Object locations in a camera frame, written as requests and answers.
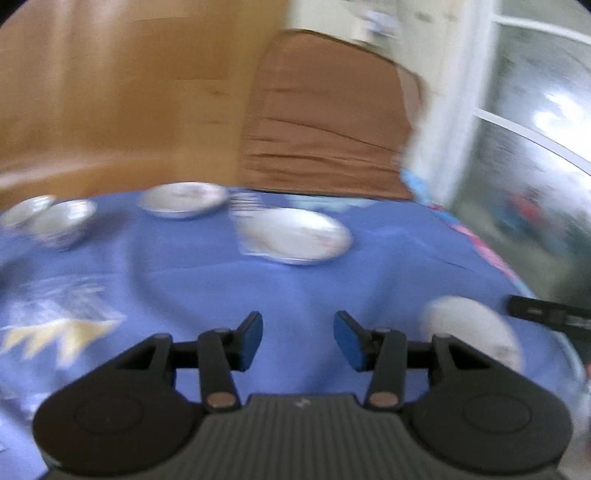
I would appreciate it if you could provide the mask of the white floral bowl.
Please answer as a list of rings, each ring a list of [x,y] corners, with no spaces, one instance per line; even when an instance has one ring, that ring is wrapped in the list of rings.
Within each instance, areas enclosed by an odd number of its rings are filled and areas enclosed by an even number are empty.
[[[97,204],[90,199],[64,201],[36,216],[28,232],[43,246],[67,250],[88,234],[96,211]]]
[[[9,231],[22,231],[33,218],[51,207],[55,201],[56,197],[49,194],[26,199],[1,215],[1,225]]]

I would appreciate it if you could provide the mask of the blue patterned tablecloth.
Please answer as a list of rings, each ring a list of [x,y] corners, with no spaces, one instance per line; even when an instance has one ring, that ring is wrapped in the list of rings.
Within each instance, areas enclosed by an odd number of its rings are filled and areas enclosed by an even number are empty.
[[[363,395],[332,336],[335,312],[420,339],[422,313],[443,296],[501,310],[516,292],[508,270],[449,215],[413,202],[263,194],[269,207],[325,212],[353,233],[334,261],[287,266],[247,256],[228,211],[188,221],[152,217],[136,193],[102,196],[88,236],[68,251],[1,235],[1,475],[45,469],[31,419],[53,391],[142,339],[194,340],[263,315],[263,342],[242,395]]]

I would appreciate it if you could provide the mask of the frosted glass window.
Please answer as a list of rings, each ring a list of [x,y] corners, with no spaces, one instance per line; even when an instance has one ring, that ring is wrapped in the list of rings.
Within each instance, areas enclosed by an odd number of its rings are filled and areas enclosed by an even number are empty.
[[[590,303],[590,13],[481,1],[453,213],[535,295]]]

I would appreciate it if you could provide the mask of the brown seat cushion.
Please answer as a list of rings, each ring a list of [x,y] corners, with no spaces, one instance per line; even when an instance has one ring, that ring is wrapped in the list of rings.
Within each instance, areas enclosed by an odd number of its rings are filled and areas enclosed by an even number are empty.
[[[410,200],[402,157],[422,79],[367,48],[308,30],[277,34],[259,61],[238,153],[249,189]]]

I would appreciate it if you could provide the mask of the wooden laminate board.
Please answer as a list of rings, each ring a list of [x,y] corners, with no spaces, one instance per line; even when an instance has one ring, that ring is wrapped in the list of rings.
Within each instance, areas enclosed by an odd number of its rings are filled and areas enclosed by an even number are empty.
[[[28,1],[1,28],[1,203],[235,185],[283,1]]]

